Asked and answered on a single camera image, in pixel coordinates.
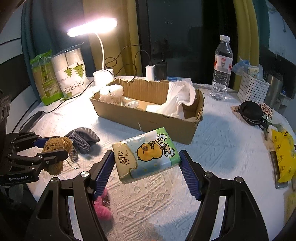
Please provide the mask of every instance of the cardboard box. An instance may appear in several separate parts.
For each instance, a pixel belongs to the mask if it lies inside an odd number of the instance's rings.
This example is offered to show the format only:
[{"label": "cardboard box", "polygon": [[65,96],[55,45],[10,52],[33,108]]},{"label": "cardboard box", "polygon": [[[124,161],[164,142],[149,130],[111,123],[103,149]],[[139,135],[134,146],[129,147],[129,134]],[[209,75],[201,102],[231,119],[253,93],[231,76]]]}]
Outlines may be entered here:
[{"label": "cardboard box", "polygon": [[90,98],[96,113],[108,120],[129,126],[140,131],[149,132],[164,127],[173,141],[190,144],[198,123],[202,120],[204,106],[203,94],[196,90],[195,101],[191,106],[183,105],[185,120],[146,111],[147,105],[166,102],[169,81],[133,81],[116,79],[109,85],[122,85],[123,95],[139,101],[139,108],[119,106],[99,101],[97,92]]}]

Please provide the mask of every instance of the bicycle illustration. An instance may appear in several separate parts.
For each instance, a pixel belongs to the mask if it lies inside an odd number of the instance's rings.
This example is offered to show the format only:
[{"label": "bicycle illustration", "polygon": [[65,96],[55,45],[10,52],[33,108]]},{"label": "bicycle illustration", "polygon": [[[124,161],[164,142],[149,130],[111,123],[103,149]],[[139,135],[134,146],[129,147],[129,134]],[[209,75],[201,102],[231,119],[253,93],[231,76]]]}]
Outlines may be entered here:
[{"label": "bicycle illustration", "polygon": [[166,134],[159,134],[155,141],[143,143],[136,151],[138,160],[151,161],[163,156],[172,157],[175,155],[175,150],[164,141],[168,138]]}]

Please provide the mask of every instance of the power adapter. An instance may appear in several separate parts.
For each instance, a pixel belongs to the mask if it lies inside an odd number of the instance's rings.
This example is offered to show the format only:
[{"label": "power adapter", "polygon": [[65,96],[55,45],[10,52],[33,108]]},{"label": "power adapter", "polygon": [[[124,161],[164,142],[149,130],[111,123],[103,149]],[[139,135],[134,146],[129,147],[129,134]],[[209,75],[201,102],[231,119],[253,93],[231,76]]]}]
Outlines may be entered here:
[{"label": "power adapter", "polygon": [[146,78],[147,80],[155,80],[155,65],[152,65],[152,62],[146,66]]},{"label": "power adapter", "polygon": [[155,65],[155,78],[156,80],[166,80],[168,76],[168,63],[165,59]]}]

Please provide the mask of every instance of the screw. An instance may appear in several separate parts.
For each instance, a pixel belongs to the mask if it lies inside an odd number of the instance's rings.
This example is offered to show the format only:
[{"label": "screw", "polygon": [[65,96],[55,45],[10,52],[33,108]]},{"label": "screw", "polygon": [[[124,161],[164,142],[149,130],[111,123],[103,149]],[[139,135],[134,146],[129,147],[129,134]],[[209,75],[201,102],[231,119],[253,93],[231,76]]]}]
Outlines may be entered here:
[{"label": "screw", "polygon": [[52,183],[56,183],[58,180],[59,180],[59,179],[58,179],[57,177],[53,177],[50,181],[51,181]]},{"label": "screw", "polygon": [[205,176],[208,178],[211,178],[213,176],[213,173],[211,172],[205,172]]},{"label": "screw", "polygon": [[88,175],[89,175],[89,172],[87,172],[87,171],[80,173],[80,176],[82,176],[82,177],[87,177]]},{"label": "screw", "polygon": [[235,180],[238,182],[238,183],[242,183],[244,181],[244,179],[242,177],[236,177]]}]

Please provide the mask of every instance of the black charger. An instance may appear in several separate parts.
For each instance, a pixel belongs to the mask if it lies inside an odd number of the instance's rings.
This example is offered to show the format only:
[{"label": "black charger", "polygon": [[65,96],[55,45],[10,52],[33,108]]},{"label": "black charger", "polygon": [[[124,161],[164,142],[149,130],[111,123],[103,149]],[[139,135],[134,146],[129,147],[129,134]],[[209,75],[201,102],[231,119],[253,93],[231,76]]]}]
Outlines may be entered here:
[{"label": "black charger", "polygon": [[163,58],[161,62],[155,65],[156,80],[166,80],[168,76],[168,63]]}]

